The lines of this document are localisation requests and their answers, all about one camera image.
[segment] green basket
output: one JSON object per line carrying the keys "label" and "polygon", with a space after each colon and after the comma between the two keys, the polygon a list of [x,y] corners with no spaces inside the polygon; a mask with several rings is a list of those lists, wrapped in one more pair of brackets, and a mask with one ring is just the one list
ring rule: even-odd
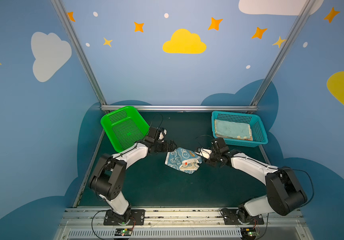
{"label": "green basket", "polygon": [[113,148],[122,152],[143,139],[149,130],[149,125],[132,106],[123,107],[108,113],[101,118],[104,128]]}

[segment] basket mesh side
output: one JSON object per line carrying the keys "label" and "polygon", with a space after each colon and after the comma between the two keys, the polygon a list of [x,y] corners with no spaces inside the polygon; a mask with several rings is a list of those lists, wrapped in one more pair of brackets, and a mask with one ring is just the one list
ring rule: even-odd
{"label": "basket mesh side", "polygon": [[252,130],[253,141],[255,141],[255,142],[264,141],[264,135],[263,135],[263,132],[261,131],[259,122],[256,122],[251,127],[251,130]]}
{"label": "basket mesh side", "polygon": [[233,116],[228,114],[219,113],[217,115],[217,119],[224,120],[224,121],[230,121],[230,122],[244,122],[244,123],[250,123],[252,117],[251,116]]}
{"label": "basket mesh side", "polygon": [[109,116],[109,120],[111,121],[111,123],[115,123],[126,117],[127,117],[127,112],[125,110],[122,110]]}
{"label": "basket mesh side", "polygon": [[127,121],[112,127],[112,131],[119,140],[123,149],[132,147],[136,141],[144,137],[144,134],[139,130],[132,119],[128,119]]}

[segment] vertical metal post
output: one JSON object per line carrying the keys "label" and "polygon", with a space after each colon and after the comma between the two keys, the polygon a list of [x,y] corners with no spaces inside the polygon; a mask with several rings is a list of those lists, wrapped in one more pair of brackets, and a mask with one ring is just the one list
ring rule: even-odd
{"label": "vertical metal post", "polygon": [[61,23],[64,26],[65,31],[67,32],[67,35],[68,35],[68,37],[69,37],[69,39],[73,45],[73,48],[74,48],[76,54],[78,55],[81,64],[83,65],[84,71],[87,74],[87,77],[88,77],[89,81],[91,82],[92,87],[93,87],[100,103],[102,105],[106,105],[107,102],[105,101],[105,98],[104,98],[104,95],[101,91],[99,83],[98,83],[95,75],[93,74],[91,65],[89,64],[88,59],[85,56],[83,48],[81,47],[81,44],[80,44],[79,38],[76,35],[75,29],[73,28],[72,23],[69,20],[67,11],[66,11],[64,4],[63,4],[63,1],[62,0],[51,0],[51,2],[54,6],[54,9],[57,12],[57,15],[60,18]]}
{"label": "vertical metal post", "polygon": [[257,106],[257,104],[259,103],[268,85],[271,83],[285,56],[288,54],[289,50],[291,49],[291,46],[293,45],[305,22],[307,21],[309,17],[309,12],[311,11],[311,8],[315,2],[316,0],[307,0],[305,2],[303,9],[300,11],[299,16],[296,18],[290,32],[287,35],[284,45],[280,48],[280,51],[277,54],[275,60],[273,61],[271,68],[269,69],[255,96],[253,97],[252,102],[250,104],[251,106]]}

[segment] light blue folded towel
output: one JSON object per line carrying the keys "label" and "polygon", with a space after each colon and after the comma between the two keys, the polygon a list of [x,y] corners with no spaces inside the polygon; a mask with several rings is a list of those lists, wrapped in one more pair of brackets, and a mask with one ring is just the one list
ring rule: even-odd
{"label": "light blue folded towel", "polygon": [[202,163],[201,156],[195,154],[194,151],[181,147],[173,152],[168,152],[165,159],[165,165],[189,174],[194,173],[199,168],[198,163]]}
{"label": "light blue folded towel", "polygon": [[215,119],[217,137],[253,141],[251,126],[244,122],[230,122]]}

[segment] white cloud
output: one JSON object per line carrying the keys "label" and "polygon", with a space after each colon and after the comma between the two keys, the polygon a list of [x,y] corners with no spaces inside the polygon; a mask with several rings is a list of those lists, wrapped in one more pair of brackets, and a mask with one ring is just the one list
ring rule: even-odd
{"label": "white cloud", "polygon": [[[324,0],[316,0],[311,14]],[[239,9],[246,14],[299,15],[306,0],[240,0]]]}
{"label": "white cloud", "polygon": [[67,41],[56,34],[35,32],[31,38],[32,53],[35,56],[33,74],[40,82],[50,79],[71,57],[72,49]]}

